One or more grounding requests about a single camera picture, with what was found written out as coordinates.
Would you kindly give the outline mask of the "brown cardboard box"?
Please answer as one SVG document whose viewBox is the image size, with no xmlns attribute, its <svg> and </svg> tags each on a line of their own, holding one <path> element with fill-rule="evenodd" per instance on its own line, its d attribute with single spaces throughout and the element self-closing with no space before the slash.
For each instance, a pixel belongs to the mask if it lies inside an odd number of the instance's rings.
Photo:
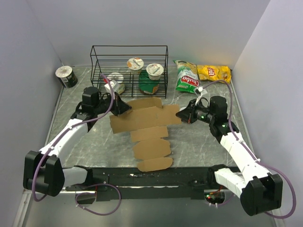
<svg viewBox="0 0 303 227">
<path fill-rule="evenodd" d="M 129 101 L 131 109 L 119 116 L 110 116 L 114 134 L 129 132 L 137 168 L 141 172 L 165 170 L 172 166 L 168 126 L 181 124 L 176 116 L 178 104 L 164 105 L 158 97 Z"/>
</svg>

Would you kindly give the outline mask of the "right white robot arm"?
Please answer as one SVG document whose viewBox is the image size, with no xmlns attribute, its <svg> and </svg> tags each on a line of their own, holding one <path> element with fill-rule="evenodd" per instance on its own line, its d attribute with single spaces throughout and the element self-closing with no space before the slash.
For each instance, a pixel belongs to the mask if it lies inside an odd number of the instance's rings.
<svg viewBox="0 0 303 227">
<path fill-rule="evenodd" d="M 250 216 L 280 208 L 282 178 L 257 163 L 244 148 L 239 129 L 228 121 L 227 109 L 226 98 L 213 96 L 208 106 L 193 99 L 176 113 L 178 118 L 189 124 L 197 120 L 207 123 L 211 134 L 230 154 L 241 173 L 238 175 L 223 164 L 214 165 L 208 169 L 207 184 L 214 189 L 220 185 L 229 189 L 240 199 L 244 211 Z"/>
</svg>

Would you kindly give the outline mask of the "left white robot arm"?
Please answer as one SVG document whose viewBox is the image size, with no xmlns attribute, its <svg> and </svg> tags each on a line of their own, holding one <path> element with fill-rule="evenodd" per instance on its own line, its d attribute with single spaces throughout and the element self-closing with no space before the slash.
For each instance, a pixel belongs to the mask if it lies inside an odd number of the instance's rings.
<svg viewBox="0 0 303 227">
<path fill-rule="evenodd" d="M 82 101 L 64 129 L 39 151 L 30 151 L 25 156 L 23 187 L 48 196 L 57 196 L 59 192 L 72 185 L 89 190 L 94 184 L 90 167 L 63 167 L 62 161 L 71 149 L 88 133 L 102 116 L 111 112 L 121 115 L 131 106 L 124 102 L 118 93 L 102 94 L 96 87 L 83 90 Z"/>
</svg>

